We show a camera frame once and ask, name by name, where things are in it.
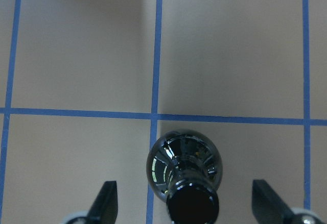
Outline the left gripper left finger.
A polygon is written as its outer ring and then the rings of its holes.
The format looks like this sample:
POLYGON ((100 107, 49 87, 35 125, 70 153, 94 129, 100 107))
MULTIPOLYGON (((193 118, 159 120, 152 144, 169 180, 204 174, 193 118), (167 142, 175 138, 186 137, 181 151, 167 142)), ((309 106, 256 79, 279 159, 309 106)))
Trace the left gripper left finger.
POLYGON ((118 190, 116 181, 106 181, 101 187, 87 216, 86 223, 116 222, 118 216, 118 190))

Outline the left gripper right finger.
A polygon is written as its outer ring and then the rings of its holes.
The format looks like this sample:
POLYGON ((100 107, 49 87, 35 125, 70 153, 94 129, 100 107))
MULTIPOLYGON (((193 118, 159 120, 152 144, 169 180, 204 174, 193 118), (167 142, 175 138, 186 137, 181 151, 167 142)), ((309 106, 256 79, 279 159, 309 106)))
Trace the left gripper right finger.
POLYGON ((265 180, 252 181, 252 213, 258 223, 292 223, 295 214, 265 180))

